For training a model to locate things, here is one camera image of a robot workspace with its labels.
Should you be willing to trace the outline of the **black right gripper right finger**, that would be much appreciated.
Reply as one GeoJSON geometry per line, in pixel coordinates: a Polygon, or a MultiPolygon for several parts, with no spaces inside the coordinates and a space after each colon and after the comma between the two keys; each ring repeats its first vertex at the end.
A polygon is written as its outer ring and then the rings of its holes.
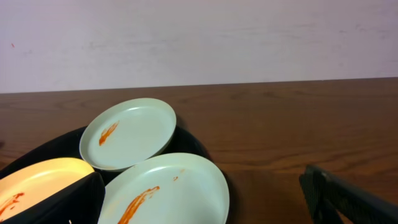
{"type": "Polygon", "coordinates": [[[299,183],[314,224],[397,224],[397,206],[351,185],[317,166],[306,166],[299,183]]]}

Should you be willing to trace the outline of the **yellow plate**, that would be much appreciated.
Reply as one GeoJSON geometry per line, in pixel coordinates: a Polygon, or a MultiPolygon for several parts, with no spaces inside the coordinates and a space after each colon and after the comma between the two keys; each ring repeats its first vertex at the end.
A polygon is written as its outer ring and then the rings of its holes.
{"type": "Polygon", "coordinates": [[[71,157],[38,162],[1,179],[1,221],[21,213],[94,172],[71,157]]]}

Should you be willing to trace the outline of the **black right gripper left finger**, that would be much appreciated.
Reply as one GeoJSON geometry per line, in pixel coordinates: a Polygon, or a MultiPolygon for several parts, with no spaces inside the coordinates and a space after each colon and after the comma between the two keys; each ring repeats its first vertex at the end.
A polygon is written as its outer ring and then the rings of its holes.
{"type": "Polygon", "coordinates": [[[97,224],[104,195],[103,179],[93,172],[3,224],[97,224]]]}

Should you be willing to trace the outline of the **pale green plate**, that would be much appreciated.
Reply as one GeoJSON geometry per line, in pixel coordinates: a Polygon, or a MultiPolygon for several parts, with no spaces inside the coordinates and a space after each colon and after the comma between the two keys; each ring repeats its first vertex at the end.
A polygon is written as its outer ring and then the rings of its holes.
{"type": "Polygon", "coordinates": [[[98,115],[81,135],[81,158],[92,167],[122,171],[163,152],[171,141],[177,116],[166,102],[136,98],[98,115]]]}
{"type": "Polygon", "coordinates": [[[99,223],[225,224],[229,188],[220,169],[189,153],[153,157],[106,185],[99,223]]]}

